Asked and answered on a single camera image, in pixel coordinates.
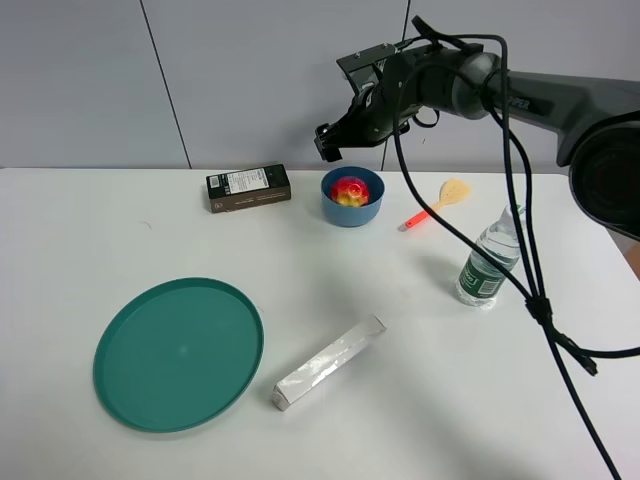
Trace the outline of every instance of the box label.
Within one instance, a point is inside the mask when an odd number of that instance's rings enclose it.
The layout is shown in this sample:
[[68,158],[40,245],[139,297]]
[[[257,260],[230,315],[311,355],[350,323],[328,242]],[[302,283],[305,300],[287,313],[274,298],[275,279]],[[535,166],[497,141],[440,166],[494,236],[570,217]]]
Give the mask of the box label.
[[229,183],[229,193],[231,194],[269,188],[264,168],[229,173],[227,174],[227,182]]

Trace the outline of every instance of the teal plate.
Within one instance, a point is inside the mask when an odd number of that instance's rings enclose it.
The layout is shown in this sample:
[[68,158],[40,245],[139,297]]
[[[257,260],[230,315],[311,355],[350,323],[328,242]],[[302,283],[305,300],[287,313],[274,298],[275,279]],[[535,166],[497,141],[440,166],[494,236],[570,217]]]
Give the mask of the teal plate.
[[105,330],[93,363],[104,408],[147,432],[176,432],[229,408],[260,364],[264,332],[251,301],[208,278],[163,283]]

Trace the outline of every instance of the blue bowl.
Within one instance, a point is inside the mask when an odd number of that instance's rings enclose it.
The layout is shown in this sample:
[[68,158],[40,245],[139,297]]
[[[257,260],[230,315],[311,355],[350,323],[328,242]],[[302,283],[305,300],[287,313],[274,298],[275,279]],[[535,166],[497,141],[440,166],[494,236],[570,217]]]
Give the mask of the blue bowl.
[[[369,203],[361,207],[345,207],[331,200],[331,187],[342,177],[357,177],[369,189]],[[380,210],[384,195],[384,182],[371,170],[361,167],[340,167],[331,170],[322,179],[322,210],[327,220],[339,227],[359,227],[373,220]]]

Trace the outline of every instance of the metal bracket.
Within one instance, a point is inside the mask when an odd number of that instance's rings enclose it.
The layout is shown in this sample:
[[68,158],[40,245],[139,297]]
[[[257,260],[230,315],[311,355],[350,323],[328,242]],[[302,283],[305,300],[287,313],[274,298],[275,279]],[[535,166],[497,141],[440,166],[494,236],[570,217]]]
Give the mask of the metal bracket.
[[356,95],[375,86],[382,77],[384,61],[398,52],[395,45],[383,43],[336,60]]

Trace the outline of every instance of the water bottle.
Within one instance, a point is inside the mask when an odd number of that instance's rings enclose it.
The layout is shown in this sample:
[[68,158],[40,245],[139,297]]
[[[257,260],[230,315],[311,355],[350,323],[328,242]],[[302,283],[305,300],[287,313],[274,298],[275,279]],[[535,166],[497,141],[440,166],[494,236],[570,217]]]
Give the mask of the water bottle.
[[[524,207],[518,206],[520,218],[523,214]],[[511,207],[505,208],[500,219],[480,234],[476,245],[507,270],[511,271],[516,266],[520,259],[520,246]],[[471,251],[456,282],[456,294],[466,305],[489,309],[495,305],[498,290],[505,280],[506,277],[496,267]]]

